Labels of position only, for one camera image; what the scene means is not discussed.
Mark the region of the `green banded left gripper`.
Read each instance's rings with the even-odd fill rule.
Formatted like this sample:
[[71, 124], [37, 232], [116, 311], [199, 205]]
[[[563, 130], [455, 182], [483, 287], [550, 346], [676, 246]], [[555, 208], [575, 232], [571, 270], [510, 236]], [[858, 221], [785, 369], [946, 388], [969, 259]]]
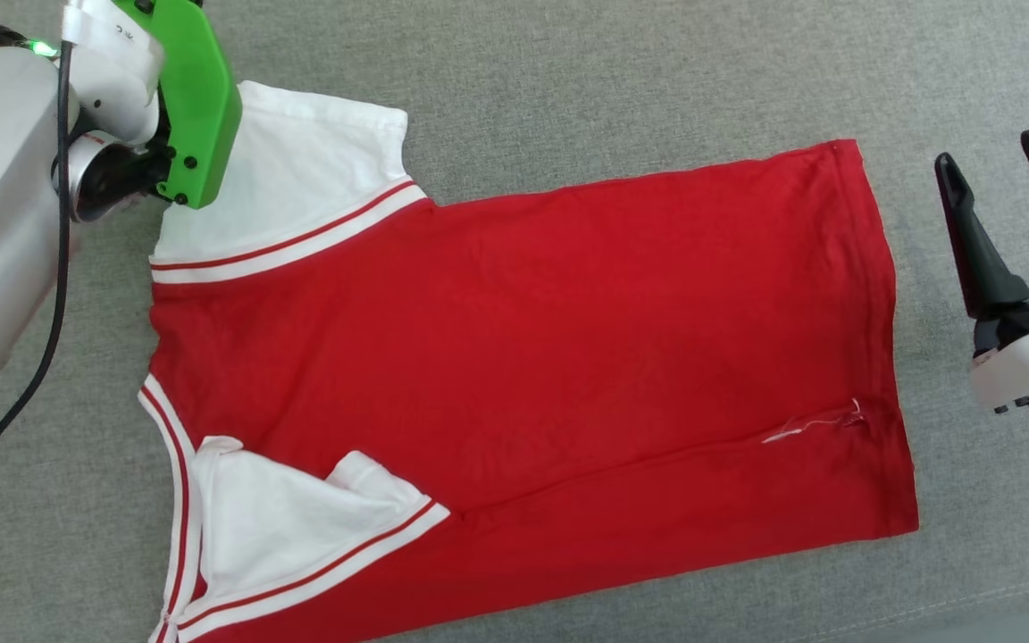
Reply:
[[117, 0], [163, 45], [159, 121], [146, 169], [154, 194], [201, 209], [218, 197], [242, 115], [228, 58], [204, 0]]

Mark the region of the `red white short-sleeved shirt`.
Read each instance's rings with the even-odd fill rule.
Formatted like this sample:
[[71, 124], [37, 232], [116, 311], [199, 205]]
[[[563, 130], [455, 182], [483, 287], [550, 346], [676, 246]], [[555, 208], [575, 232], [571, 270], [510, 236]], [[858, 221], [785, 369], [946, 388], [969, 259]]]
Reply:
[[854, 139], [441, 206], [404, 111], [239, 90], [220, 195], [148, 260], [148, 643], [360, 643], [918, 529]]

